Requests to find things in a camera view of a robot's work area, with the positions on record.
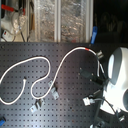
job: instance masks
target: black surface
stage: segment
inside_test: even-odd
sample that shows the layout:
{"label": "black surface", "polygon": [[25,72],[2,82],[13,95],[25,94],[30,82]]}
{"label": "black surface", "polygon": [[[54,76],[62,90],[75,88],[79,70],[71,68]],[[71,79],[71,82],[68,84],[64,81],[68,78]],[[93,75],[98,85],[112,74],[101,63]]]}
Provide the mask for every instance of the black surface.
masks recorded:
{"label": "black surface", "polygon": [[[36,96],[43,95],[63,56],[77,46],[86,46],[95,52],[102,50],[107,62],[121,44],[96,44],[90,47],[88,44],[1,43],[0,76],[16,62],[32,56],[45,56],[52,65],[50,76],[34,87]],[[29,110],[35,103],[35,99],[30,95],[30,87],[36,79],[47,73],[47,63],[43,60],[32,61],[10,71],[0,88],[0,96],[5,101],[12,101],[18,96],[24,77],[27,78],[27,84],[23,95],[14,105],[6,106],[0,103],[0,117],[6,118],[6,123],[1,128],[89,128],[93,123],[97,104],[85,107],[82,99],[97,91],[99,87],[78,75],[80,67],[96,74],[95,56],[84,50],[72,53],[65,60],[56,79],[59,99],[55,101],[49,94],[45,98],[45,105],[34,114]],[[107,63],[103,63],[103,67],[107,73]],[[127,117],[126,113],[126,120],[123,122],[125,126],[128,126]],[[116,119],[113,121],[113,128],[119,128],[117,122]]]}

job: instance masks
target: pegboard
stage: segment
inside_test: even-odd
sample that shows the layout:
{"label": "pegboard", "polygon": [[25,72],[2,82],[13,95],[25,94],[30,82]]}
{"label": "pegboard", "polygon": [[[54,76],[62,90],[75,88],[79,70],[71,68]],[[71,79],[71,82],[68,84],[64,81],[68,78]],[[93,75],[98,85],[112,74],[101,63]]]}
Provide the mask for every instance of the pegboard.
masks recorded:
{"label": "pegboard", "polygon": [[[103,63],[107,73],[107,61],[120,44],[55,44],[55,43],[1,43],[0,76],[11,65],[33,56],[47,57],[51,62],[51,73],[47,79],[37,83],[34,95],[41,96],[48,90],[48,82],[53,80],[56,70],[64,55],[78,46],[86,46],[95,52],[102,50],[106,62]],[[97,104],[85,107],[83,98],[97,91],[99,87],[90,80],[79,76],[80,67],[96,74],[96,57],[88,51],[78,50],[72,53],[63,63],[56,79],[59,99],[54,100],[51,93],[45,98],[45,105],[35,112],[29,110],[36,100],[30,94],[32,83],[43,77],[48,71],[44,60],[35,60],[11,70],[0,86],[0,96],[5,101],[13,101],[21,92],[23,78],[27,78],[25,91],[13,105],[0,103],[0,117],[6,118],[1,128],[89,128],[93,123]]]}

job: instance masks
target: cable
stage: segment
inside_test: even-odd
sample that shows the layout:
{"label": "cable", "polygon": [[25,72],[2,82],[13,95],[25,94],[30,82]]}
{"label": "cable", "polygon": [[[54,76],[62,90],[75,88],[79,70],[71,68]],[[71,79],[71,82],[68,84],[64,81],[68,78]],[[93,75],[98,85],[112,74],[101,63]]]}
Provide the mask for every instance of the cable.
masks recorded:
{"label": "cable", "polygon": [[[21,64],[23,64],[23,63],[26,63],[26,62],[29,62],[29,61],[32,61],[32,60],[36,60],[36,59],[43,59],[43,60],[46,60],[47,63],[48,63],[48,66],[49,66],[49,70],[48,70],[47,75],[46,75],[45,77],[39,79],[38,81],[41,81],[41,80],[45,79],[46,77],[48,77],[48,75],[50,74],[50,70],[51,70],[51,65],[50,65],[49,60],[48,60],[46,57],[33,57],[33,58],[30,58],[30,59],[27,59],[27,60],[18,62],[18,63],[16,63],[16,64],[14,64],[13,66],[11,66],[10,68],[8,68],[8,69],[4,72],[4,74],[2,75],[2,77],[1,77],[1,79],[0,79],[0,84],[2,83],[2,80],[4,79],[5,75],[6,75],[11,69],[13,69],[14,67],[16,67],[16,66],[18,66],[18,65],[21,65]],[[14,104],[14,103],[21,97],[21,95],[23,94],[24,88],[25,88],[25,83],[26,83],[26,79],[23,80],[23,88],[22,88],[21,93],[19,94],[19,96],[18,96],[14,101],[12,101],[12,102],[10,102],[10,103],[7,103],[7,102],[3,101],[3,100],[1,99],[1,97],[0,97],[0,101],[1,101],[3,104],[5,104],[5,105],[12,105],[12,104]]]}
{"label": "cable", "polygon": [[123,124],[120,122],[120,120],[119,120],[119,117],[116,115],[116,111],[113,109],[113,107],[111,106],[111,104],[105,99],[105,98],[97,98],[97,99],[93,99],[93,100],[99,100],[99,101],[105,101],[109,106],[110,106],[110,108],[112,109],[112,111],[114,112],[114,114],[115,114],[115,116],[116,116],[116,118],[117,118],[117,120],[118,120],[118,122],[119,122],[119,124],[120,124],[120,126],[122,127],[122,128],[125,128],[124,126],[123,126]]}
{"label": "cable", "polygon": [[[46,57],[33,57],[33,58],[29,58],[29,59],[27,59],[27,60],[24,60],[24,61],[21,61],[21,62],[18,62],[18,63],[16,63],[16,64],[12,65],[12,66],[11,66],[10,68],[8,68],[8,69],[4,72],[4,74],[2,75],[2,77],[1,77],[1,79],[0,79],[0,84],[2,83],[2,80],[3,80],[3,78],[5,77],[5,75],[6,75],[11,69],[13,69],[14,67],[16,67],[16,66],[18,66],[18,65],[21,65],[21,64],[23,64],[23,63],[26,63],[26,62],[35,60],[35,59],[44,59],[44,60],[47,61],[48,66],[49,66],[48,73],[47,73],[43,78],[40,78],[40,79],[36,80],[36,81],[32,84],[32,86],[31,86],[31,95],[32,95],[32,97],[33,97],[34,99],[42,99],[42,98],[46,97],[46,96],[49,94],[50,90],[52,89],[53,84],[54,84],[54,82],[55,82],[55,80],[56,80],[56,77],[57,77],[57,75],[58,75],[58,72],[59,72],[59,70],[60,70],[60,68],[61,68],[61,66],[62,66],[62,64],[63,64],[63,62],[64,62],[64,60],[65,60],[72,52],[74,52],[74,51],[76,51],[76,50],[87,50],[87,51],[90,51],[91,53],[93,53],[94,55],[96,55],[96,53],[95,53],[94,51],[92,51],[92,50],[90,50],[90,49],[87,49],[87,48],[85,48],[85,47],[77,47],[77,48],[72,49],[70,52],[68,52],[68,53],[64,56],[64,58],[62,59],[60,65],[59,65],[59,67],[58,67],[58,69],[57,69],[57,71],[56,71],[56,74],[55,74],[55,76],[54,76],[54,79],[53,79],[53,82],[52,82],[50,88],[48,89],[48,91],[47,91],[43,96],[40,96],[40,97],[34,96],[32,90],[33,90],[33,87],[34,87],[34,85],[35,85],[36,83],[38,83],[38,82],[40,82],[40,81],[46,79],[46,78],[49,76],[49,74],[50,74],[50,71],[51,71],[51,64],[50,64],[50,61],[49,61]],[[3,104],[5,104],[5,105],[14,104],[14,103],[20,98],[20,96],[22,95],[22,93],[23,93],[23,91],[24,91],[24,88],[25,88],[25,82],[23,83],[23,88],[22,88],[22,91],[21,91],[20,95],[19,95],[14,101],[12,101],[12,102],[10,102],[10,103],[7,103],[7,102],[4,102],[1,98],[0,98],[0,101],[1,101]]]}
{"label": "cable", "polygon": [[90,51],[91,53],[93,53],[94,55],[96,55],[96,53],[95,53],[94,51],[92,51],[92,50],[90,50],[90,49],[87,49],[87,48],[85,48],[85,47],[77,47],[77,48],[72,49],[72,50],[71,50],[70,52],[68,52],[68,53],[64,56],[64,58],[62,59],[60,65],[59,65],[59,67],[58,67],[58,69],[57,69],[57,71],[56,71],[55,77],[54,77],[54,79],[53,79],[53,82],[52,82],[50,88],[48,89],[48,91],[47,91],[43,96],[36,97],[36,96],[34,96],[33,93],[32,93],[32,89],[33,89],[34,85],[35,85],[37,82],[39,82],[39,81],[37,80],[37,81],[35,81],[35,82],[32,84],[32,86],[31,86],[31,95],[32,95],[32,97],[33,97],[34,99],[42,99],[42,98],[45,98],[45,97],[48,95],[48,93],[50,92],[50,90],[51,90],[52,87],[53,87],[53,84],[54,84],[54,82],[55,82],[55,80],[56,80],[56,77],[57,77],[57,75],[58,75],[58,72],[59,72],[59,70],[60,70],[60,68],[61,68],[61,66],[62,66],[62,64],[63,64],[63,62],[64,62],[64,60],[65,60],[72,52],[74,52],[74,51],[76,51],[76,50],[87,50],[87,51]]}

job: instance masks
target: white cable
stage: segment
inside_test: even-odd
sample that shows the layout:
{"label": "white cable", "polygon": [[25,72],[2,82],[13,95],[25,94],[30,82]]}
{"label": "white cable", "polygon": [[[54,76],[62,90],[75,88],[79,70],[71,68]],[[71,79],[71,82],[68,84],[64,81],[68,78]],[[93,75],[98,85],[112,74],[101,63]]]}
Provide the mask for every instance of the white cable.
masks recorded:
{"label": "white cable", "polygon": [[55,82],[55,80],[56,80],[56,77],[57,77],[57,75],[58,75],[58,72],[59,72],[59,70],[60,70],[60,68],[61,68],[61,66],[62,66],[62,64],[63,64],[63,62],[64,62],[64,60],[67,58],[68,55],[70,55],[72,52],[74,52],[74,51],[76,51],[76,50],[85,50],[85,47],[74,48],[73,50],[71,50],[70,52],[68,52],[68,53],[64,56],[64,58],[62,59],[60,65],[59,65],[59,67],[58,67],[58,69],[57,69],[57,71],[56,71],[55,77],[54,77],[54,79],[53,79],[53,82],[52,82],[50,88],[48,89],[48,91],[47,91],[43,96],[36,97],[36,96],[34,96],[33,93],[32,93],[32,89],[33,89],[34,85],[35,85],[37,82],[39,82],[39,81],[35,81],[35,82],[32,84],[32,86],[31,86],[31,95],[32,95],[33,98],[35,98],[35,99],[42,99],[42,98],[45,98],[45,97],[48,95],[48,93],[50,92],[50,90],[51,90],[52,87],[53,87],[53,84],[54,84],[54,82]]}
{"label": "white cable", "polygon": [[[0,79],[0,84],[2,83],[2,80],[3,80],[3,78],[5,77],[5,75],[6,75],[11,69],[13,69],[14,67],[16,67],[16,66],[18,66],[18,65],[21,65],[21,64],[23,64],[23,63],[26,63],[26,62],[29,62],[29,61],[32,61],[32,60],[36,60],[36,59],[43,59],[43,60],[46,60],[47,63],[48,63],[48,66],[49,66],[49,70],[48,70],[47,75],[46,75],[45,77],[41,78],[41,79],[38,79],[37,81],[41,81],[41,80],[45,79],[46,77],[48,77],[48,75],[50,74],[50,70],[51,70],[51,65],[50,65],[49,60],[48,60],[46,57],[33,57],[33,58],[30,58],[30,59],[27,59],[27,60],[18,62],[18,63],[16,63],[16,64],[14,64],[13,66],[11,66],[9,69],[7,69],[7,70],[4,72],[4,74],[2,75],[1,79]],[[4,101],[1,99],[1,97],[0,97],[0,101],[1,101],[3,104],[5,104],[5,105],[12,105],[12,104],[14,104],[14,103],[21,97],[21,95],[23,94],[24,88],[25,88],[25,83],[26,83],[26,79],[23,79],[23,88],[22,88],[22,91],[21,91],[21,93],[19,94],[19,96],[18,96],[14,101],[12,101],[12,102],[10,102],[10,103],[7,103],[7,102],[4,102]]]}
{"label": "white cable", "polygon": [[[24,61],[21,61],[21,62],[18,62],[18,63],[16,63],[16,64],[14,64],[13,66],[11,66],[9,69],[7,69],[7,70],[4,72],[4,74],[2,75],[2,77],[1,77],[1,79],[0,79],[0,84],[2,83],[2,80],[3,80],[3,78],[5,77],[5,75],[6,75],[11,69],[13,69],[14,67],[16,67],[16,66],[18,66],[18,65],[20,65],[20,64],[26,63],[26,62],[28,62],[28,61],[35,60],[35,59],[44,59],[44,60],[47,61],[48,66],[49,66],[49,68],[48,68],[48,73],[47,73],[46,76],[44,76],[43,78],[40,78],[40,79],[36,80],[36,81],[32,84],[32,86],[31,86],[31,95],[32,95],[32,97],[33,97],[34,99],[42,99],[42,98],[46,97],[46,96],[48,95],[48,93],[50,92],[50,90],[52,89],[52,86],[53,86],[53,84],[54,84],[54,82],[55,82],[55,80],[56,80],[56,77],[57,77],[57,75],[58,75],[58,72],[59,72],[59,70],[60,70],[60,68],[61,68],[61,66],[62,66],[62,64],[63,64],[63,62],[64,62],[64,60],[65,60],[72,52],[74,52],[74,51],[76,51],[76,50],[87,50],[87,51],[92,52],[94,55],[96,55],[96,53],[95,53],[94,51],[92,51],[92,50],[90,50],[90,49],[87,49],[87,48],[85,48],[85,47],[77,47],[77,48],[72,49],[70,52],[68,52],[68,53],[64,56],[64,58],[62,59],[60,65],[59,65],[59,67],[58,67],[58,69],[57,69],[57,71],[56,71],[56,74],[55,74],[55,76],[54,76],[54,79],[53,79],[53,82],[52,82],[50,88],[48,89],[48,91],[47,91],[43,96],[40,96],[40,97],[34,96],[32,90],[33,90],[33,87],[34,87],[34,85],[35,85],[36,83],[38,83],[38,82],[40,82],[40,81],[46,79],[46,78],[49,76],[49,74],[50,74],[51,65],[50,65],[49,60],[48,60],[47,58],[45,58],[45,57],[33,57],[33,58],[30,58],[30,59],[27,59],[27,60],[24,60]],[[98,75],[99,75],[99,66],[101,67],[101,70],[103,71],[103,67],[102,67],[102,65],[100,64],[99,60],[98,60],[98,70],[97,70]],[[25,83],[26,83],[26,79],[23,80],[23,88],[22,88],[21,93],[19,94],[19,96],[18,96],[14,101],[12,101],[12,102],[10,102],[10,103],[7,103],[7,102],[4,102],[4,101],[1,99],[1,97],[0,97],[0,101],[1,101],[3,104],[5,104],[5,105],[14,104],[14,103],[21,97],[21,95],[23,94],[24,88],[25,88]]]}

